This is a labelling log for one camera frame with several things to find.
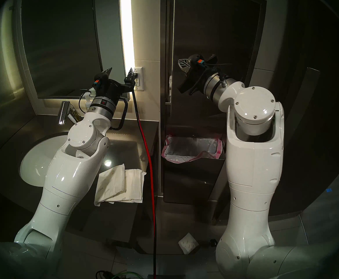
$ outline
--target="white sink basin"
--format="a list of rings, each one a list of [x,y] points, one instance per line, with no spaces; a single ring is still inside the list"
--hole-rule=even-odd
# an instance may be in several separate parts
[[[49,138],[28,151],[19,168],[21,178],[30,185],[43,187],[47,169],[67,138],[67,135]]]

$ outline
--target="electrical outlet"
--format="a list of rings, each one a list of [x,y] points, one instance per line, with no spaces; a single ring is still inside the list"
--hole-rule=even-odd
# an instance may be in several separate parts
[[[144,91],[144,75],[143,75],[142,67],[134,67],[133,73],[137,75],[134,80],[136,82],[134,85],[134,90]]]

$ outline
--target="black knob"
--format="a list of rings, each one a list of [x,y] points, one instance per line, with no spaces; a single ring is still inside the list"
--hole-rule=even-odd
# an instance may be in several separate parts
[[[217,246],[217,241],[216,241],[216,239],[211,239],[211,240],[210,240],[210,246],[211,246],[211,247],[216,247],[216,246]]]

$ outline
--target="countertop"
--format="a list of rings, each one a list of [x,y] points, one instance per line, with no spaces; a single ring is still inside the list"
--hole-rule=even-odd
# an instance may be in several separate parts
[[[72,126],[70,120],[63,126],[58,125],[56,121],[56,116],[37,115],[0,149],[0,193],[33,213],[39,204],[43,188],[23,181],[19,175],[19,166],[32,147],[46,138],[67,134]],[[112,125],[118,124],[119,120],[113,119]],[[152,155],[157,142],[158,122],[141,121],[141,125]],[[99,173],[121,164],[124,164],[126,169],[146,171],[148,160],[136,120],[126,119],[121,130],[109,130],[106,136],[109,137],[111,145]],[[104,164],[107,161],[111,161],[108,167]],[[97,177],[89,192],[74,209],[66,229],[96,241],[128,242],[139,204],[103,202],[99,207],[94,206]],[[144,184],[149,182],[147,178],[149,176],[145,176]]]

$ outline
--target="faucet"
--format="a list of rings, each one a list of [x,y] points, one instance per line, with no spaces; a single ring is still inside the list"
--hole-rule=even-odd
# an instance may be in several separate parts
[[[66,123],[66,117],[69,117],[74,124],[83,120],[83,117],[79,115],[70,101],[62,101],[57,115],[57,123],[59,125],[64,125]]]

